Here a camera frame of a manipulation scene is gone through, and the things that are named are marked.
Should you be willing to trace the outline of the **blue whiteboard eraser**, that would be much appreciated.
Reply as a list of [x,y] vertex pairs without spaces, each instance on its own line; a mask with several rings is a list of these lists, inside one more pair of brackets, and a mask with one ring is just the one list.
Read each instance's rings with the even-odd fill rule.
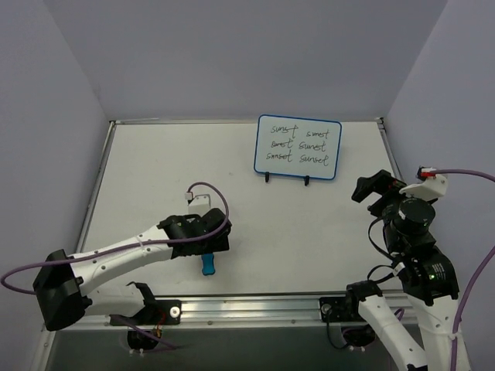
[[201,256],[202,261],[202,275],[211,276],[216,273],[214,265],[214,254],[204,254]]

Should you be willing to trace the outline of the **blue framed whiteboard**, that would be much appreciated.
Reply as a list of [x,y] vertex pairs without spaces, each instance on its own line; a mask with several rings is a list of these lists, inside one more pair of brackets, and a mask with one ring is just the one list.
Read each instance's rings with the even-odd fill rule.
[[254,171],[332,181],[343,125],[338,121],[263,114],[258,118]]

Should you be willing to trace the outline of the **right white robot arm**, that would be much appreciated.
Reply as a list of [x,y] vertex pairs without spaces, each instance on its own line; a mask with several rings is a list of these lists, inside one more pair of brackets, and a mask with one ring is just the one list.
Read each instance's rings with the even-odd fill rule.
[[380,196],[367,209],[383,224],[381,253],[414,310],[422,343],[409,335],[375,281],[348,284],[343,309],[374,330],[399,370],[469,370],[455,268],[429,231],[433,204],[446,194],[448,179],[435,168],[420,168],[418,180],[407,185],[380,170],[360,177],[351,199],[360,203],[372,193]]

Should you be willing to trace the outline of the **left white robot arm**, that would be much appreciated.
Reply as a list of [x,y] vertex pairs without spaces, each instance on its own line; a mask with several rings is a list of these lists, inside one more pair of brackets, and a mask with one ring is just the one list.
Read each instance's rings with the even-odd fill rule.
[[156,262],[227,251],[231,227],[226,214],[213,208],[203,216],[170,216],[133,239],[90,253],[51,253],[32,284],[46,329],[58,331],[93,315],[151,324],[162,308],[151,288],[109,282]]

